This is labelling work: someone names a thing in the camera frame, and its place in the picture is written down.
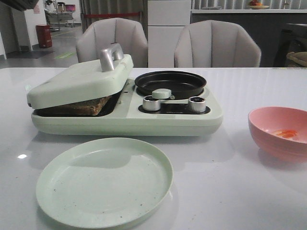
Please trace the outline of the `breakfast maker hinged lid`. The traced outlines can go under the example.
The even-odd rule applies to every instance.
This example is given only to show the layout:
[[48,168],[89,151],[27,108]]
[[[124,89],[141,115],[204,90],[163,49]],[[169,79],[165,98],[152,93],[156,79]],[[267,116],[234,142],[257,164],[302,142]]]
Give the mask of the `breakfast maker hinged lid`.
[[113,66],[114,69],[106,71],[98,59],[74,64],[30,90],[27,103],[33,109],[44,109],[116,94],[133,69],[131,55],[124,54]]

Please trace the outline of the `bread slice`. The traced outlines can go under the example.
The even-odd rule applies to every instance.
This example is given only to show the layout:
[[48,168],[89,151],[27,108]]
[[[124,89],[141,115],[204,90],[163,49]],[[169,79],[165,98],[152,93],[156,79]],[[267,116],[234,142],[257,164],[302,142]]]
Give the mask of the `bread slice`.
[[111,99],[111,97],[112,96],[106,96],[77,103],[53,106],[44,109],[36,109],[36,112],[40,115],[47,116],[95,116],[101,112],[102,108]]

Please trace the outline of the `pink plastic bowl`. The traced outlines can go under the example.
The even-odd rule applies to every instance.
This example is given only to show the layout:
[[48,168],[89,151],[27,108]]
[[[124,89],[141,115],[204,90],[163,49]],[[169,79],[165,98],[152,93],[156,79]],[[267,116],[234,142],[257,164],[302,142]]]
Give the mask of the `pink plastic bowl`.
[[[283,161],[307,161],[307,112],[300,109],[268,106],[252,110],[248,125],[254,142],[260,149]],[[281,138],[273,131],[295,130],[294,138]]]

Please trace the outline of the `mint green breakfast maker base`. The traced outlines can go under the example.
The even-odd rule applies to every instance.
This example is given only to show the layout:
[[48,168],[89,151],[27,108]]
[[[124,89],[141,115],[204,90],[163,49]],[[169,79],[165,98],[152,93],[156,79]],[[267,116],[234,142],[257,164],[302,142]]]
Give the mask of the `mint green breakfast maker base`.
[[114,110],[104,116],[50,117],[33,111],[35,127],[44,133],[60,135],[107,136],[203,136],[214,133],[222,123],[223,112],[208,87],[200,95],[206,101],[203,114],[191,114],[188,100],[167,101],[161,104],[182,105],[183,114],[144,113],[139,110],[142,96],[137,94],[133,79],[128,79]]

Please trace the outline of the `left silver control knob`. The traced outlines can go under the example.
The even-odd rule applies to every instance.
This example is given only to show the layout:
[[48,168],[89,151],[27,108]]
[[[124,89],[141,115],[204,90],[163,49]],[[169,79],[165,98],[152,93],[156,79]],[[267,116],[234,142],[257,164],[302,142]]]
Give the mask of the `left silver control knob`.
[[161,101],[160,99],[153,98],[151,95],[144,96],[142,100],[142,108],[149,112],[159,111],[161,109]]

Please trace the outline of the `silver control knob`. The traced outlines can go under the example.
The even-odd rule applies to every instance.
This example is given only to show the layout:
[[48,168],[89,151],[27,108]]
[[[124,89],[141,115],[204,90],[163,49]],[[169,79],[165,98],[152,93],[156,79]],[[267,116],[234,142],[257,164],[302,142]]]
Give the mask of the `silver control knob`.
[[149,112],[159,111],[161,109],[161,101],[160,99],[153,98],[151,95],[144,96],[142,100],[142,108]]
[[205,112],[206,100],[198,96],[190,97],[188,99],[188,110],[194,113]]

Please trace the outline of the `round black frying pan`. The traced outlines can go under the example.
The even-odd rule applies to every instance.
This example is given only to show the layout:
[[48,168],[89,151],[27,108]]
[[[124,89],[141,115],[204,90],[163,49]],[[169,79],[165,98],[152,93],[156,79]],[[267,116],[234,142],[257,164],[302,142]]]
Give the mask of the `round black frying pan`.
[[140,95],[151,95],[157,89],[170,89],[176,100],[200,95],[206,84],[206,79],[200,75],[175,70],[148,72],[135,79]]

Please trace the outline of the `right silver control knob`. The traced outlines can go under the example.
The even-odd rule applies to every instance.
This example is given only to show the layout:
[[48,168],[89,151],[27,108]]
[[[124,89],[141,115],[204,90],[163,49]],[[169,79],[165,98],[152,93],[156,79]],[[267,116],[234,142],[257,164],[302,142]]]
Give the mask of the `right silver control knob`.
[[198,96],[190,97],[188,99],[188,110],[194,113],[205,112],[206,100]]

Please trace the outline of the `left grey upholstered chair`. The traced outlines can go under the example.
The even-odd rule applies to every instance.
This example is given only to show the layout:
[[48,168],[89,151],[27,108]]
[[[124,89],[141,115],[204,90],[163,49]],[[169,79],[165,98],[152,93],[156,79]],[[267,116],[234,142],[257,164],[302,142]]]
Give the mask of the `left grey upholstered chair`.
[[141,23],[123,18],[110,18],[92,23],[76,44],[78,62],[99,59],[99,52],[110,44],[120,44],[123,53],[132,57],[134,67],[148,65],[148,41]]

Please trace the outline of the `grey upholstered chair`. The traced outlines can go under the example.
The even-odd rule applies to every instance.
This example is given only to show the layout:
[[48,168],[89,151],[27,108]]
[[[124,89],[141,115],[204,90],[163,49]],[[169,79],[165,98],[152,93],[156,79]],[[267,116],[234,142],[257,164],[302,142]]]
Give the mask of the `grey upholstered chair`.
[[256,68],[261,49],[239,24],[206,20],[180,33],[175,52],[177,68]]
[[110,44],[120,44],[123,53],[132,57],[134,67],[148,65],[148,41],[141,23],[123,18],[110,18],[92,23],[76,44],[78,62],[99,59],[99,52]]

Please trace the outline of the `mint green round plate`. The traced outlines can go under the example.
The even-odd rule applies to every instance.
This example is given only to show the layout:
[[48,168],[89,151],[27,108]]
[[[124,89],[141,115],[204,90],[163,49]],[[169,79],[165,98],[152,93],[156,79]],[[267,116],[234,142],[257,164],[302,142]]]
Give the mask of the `mint green round plate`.
[[103,138],[54,158],[36,184],[40,208],[77,228],[124,229],[151,216],[173,181],[169,158],[132,138]]

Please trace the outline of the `right grey upholstered chair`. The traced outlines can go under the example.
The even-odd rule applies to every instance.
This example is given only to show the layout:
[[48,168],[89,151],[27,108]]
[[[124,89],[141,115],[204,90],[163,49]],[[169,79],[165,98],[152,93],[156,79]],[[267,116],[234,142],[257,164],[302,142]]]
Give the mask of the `right grey upholstered chair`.
[[239,24],[206,20],[180,33],[175,52],[177,68],[256,68],[261,49]]

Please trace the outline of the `red trash bin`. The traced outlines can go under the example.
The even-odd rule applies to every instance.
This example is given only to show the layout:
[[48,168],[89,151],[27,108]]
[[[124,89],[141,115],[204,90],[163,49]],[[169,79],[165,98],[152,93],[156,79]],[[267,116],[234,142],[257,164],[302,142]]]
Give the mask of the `red trash bin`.
[[36,25],[36,34],[40,48],[52,47],[52,39],[50,32],[50,25],[40,24]]

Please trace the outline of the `fruit bowl on counter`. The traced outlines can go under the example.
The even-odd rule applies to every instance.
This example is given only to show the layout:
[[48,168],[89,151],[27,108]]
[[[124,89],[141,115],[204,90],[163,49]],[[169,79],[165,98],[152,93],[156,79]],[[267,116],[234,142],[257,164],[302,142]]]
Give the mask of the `fruit bowl on counter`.
[[250,9],[253,9],[253,10],[260,10],[260,9],[268,9],[269,6],[268,5],[263,5],[261,2],[259,2],[258,0],[251,0],[249,3],[248,3],[248,7]]

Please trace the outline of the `dark grey counter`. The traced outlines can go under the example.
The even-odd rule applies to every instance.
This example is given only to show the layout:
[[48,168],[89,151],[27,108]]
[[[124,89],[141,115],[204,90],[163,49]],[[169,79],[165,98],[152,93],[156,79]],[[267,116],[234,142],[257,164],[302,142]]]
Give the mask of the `dark grey counter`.
[[286,67],[287,53],[307,50],[306,10],[192,11],[192,23],[205,20],[241,25],[261,49],[261,67]]

